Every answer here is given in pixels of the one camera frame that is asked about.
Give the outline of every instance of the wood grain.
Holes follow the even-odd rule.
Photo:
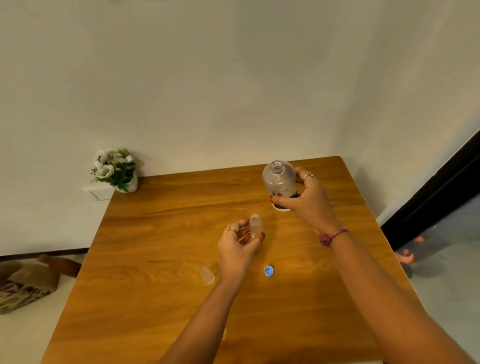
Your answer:
[[[340,220],[417,296],[340,157],[293,162],[324,183]],[[140,179],[115,192],[44,364],[155,363],[211,290],[224,227],[258,213],[266,239],[235,299],[216,363],[336,363],[382,356],[331,252],[293,212],[272,208],[264,165]],[[265,277],[266,265],[275,273]]]

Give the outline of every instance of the bracelet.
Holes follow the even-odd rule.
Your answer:
[[[341,229],[335,231],[332,235],[320,235],[318,240],[320,241],[320,244],[327,248],[330,243],[332,242],[332,239],[336,237],[338,234],[343,233],[343,232],[348,232],[348,229],[346,227],[342,227]]]

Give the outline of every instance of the black door frame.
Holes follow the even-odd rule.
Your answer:
[[[397,250],[480,193],[480,132],[449,159],[382,231]]]

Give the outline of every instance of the white switch plate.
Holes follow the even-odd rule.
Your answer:
[[[110,200],[115,191],[109,184],[102,183],[98,186],[82,188],[83,192],[92,196],[96,201]]]

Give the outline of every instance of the white pot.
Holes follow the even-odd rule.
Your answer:
[[[138,177],[137,171],[133,172],[133,178],[130,182],[128,182],[125,186],[127,186],[128,192],[121,190],[118,186],[113,186],[117,191],[122,192],[123,194],[129,194],[130,192],[135,192],[138,188]]]

